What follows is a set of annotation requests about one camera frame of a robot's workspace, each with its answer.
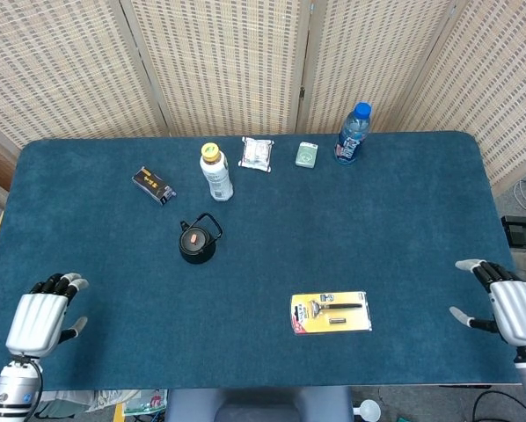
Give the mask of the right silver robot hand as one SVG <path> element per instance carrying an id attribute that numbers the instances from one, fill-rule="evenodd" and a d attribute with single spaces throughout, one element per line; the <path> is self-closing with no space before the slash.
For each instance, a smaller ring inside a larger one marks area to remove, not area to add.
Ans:
<path id="1" fill-rule="evenodd" d="M 468 316 L 457 307 L 449 309 L 451 315 L 469 328 L 500 334 L 511 346 L 526 346 L 526 281 L 483 259 L 458 260 L 455 267 L 474 274 L 488 295 L 493 319 Z"/>

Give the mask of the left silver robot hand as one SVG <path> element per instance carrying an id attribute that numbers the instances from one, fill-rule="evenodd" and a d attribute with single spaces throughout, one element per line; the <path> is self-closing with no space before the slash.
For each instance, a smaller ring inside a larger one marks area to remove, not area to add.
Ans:
<path id="1" fill-rule="evenodd" d="M 81 316 L 69 328 L 62 324 L 76 294 L 89 287 L 79 273 L 54 273 L 22 295 L 6 339 L 6 348 L 16 356 L 41 359 L 63 342 L 78 337 L 88 318 Z"/>

